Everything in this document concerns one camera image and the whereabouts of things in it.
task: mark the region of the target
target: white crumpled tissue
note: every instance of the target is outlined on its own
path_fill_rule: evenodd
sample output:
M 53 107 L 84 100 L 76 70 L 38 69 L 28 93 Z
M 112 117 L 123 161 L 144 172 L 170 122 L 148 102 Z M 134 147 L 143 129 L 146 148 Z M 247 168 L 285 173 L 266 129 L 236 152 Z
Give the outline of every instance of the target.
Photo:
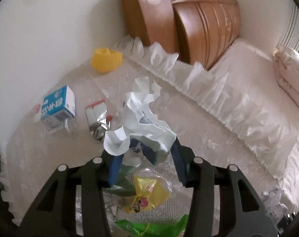
M 151 89 L 153 94 L 148 77 L 140 77 L 135 79 L 132 91 L 125 94 L 120 111 L 122 127 L 106 131 L 104 138 L 103 146 L 109 154 L 120 156 L 131 148 L 143 152 L 153 165 L 167 158 L 177 135 L 149 109 L 149 103 L 160 96 L 161 87 L 154 81 Z

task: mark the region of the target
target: metal screw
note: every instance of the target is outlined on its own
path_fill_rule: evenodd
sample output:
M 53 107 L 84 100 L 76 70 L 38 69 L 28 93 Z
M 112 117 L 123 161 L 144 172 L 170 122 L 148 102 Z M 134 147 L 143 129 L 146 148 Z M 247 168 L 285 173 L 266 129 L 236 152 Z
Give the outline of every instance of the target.
M 196 164 L 202 164 L 202 163 L 203 163 L 203 159 L 200 158 L 200 157 L 195 157 L 193 161 L 194 161 L 194 163 L 196 163 Z
M 63 171 L 65 171 L 66 169 L 67 169 L 67 166 L 66 166 L 65 164 L 60 165 L 60 166 L 58 167 L 58 170 L 59 170 L 60 172 L 63 172 Z
M 229 169 L 236 172 L 238 170 L 238 167 L 236 165 L 230 165 Z
M 95 157 L 93 160 L 92 160 L 93 163 L 95 164 L 100 164 L 102 162 L 102 158 L 101 157 Z

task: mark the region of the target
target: blue and white carton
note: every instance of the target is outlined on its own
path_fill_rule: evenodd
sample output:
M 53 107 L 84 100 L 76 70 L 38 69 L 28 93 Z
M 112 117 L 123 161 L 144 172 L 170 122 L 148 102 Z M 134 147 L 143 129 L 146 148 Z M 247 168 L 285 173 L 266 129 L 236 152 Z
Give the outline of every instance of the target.
M 69 86 L 64 86 L 44 97 L 41 120 L 49 127 L 60 125 L 65 119 L 76 116 L 75 95 Z

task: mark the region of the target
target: yellow crumpled wrapper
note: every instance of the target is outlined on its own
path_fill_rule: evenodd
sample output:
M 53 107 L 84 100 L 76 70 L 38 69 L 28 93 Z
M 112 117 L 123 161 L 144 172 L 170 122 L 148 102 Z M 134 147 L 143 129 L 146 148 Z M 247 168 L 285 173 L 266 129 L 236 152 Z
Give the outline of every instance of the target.
M 128 197 L 127 213 L 138 213 L 155 209 L 163 204 L 172 193 L 170 184 L 150 169 L 144 169 L 134 174 L 136 196 Z
M 122 63 L 122 53 L 109 48 L 99 48 L 95 50 L 91 59 L 91 66 L 101 73 L 112 71 Z

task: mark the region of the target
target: curtain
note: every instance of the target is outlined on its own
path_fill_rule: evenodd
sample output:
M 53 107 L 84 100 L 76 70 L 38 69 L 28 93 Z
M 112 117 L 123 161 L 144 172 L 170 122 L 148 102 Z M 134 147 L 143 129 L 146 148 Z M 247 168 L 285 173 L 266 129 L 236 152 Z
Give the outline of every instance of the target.
M 294 1 L 292 1 L 291 16 L 277 47 L 279 45 L 286 45 L 299 52 L 299 9 Z

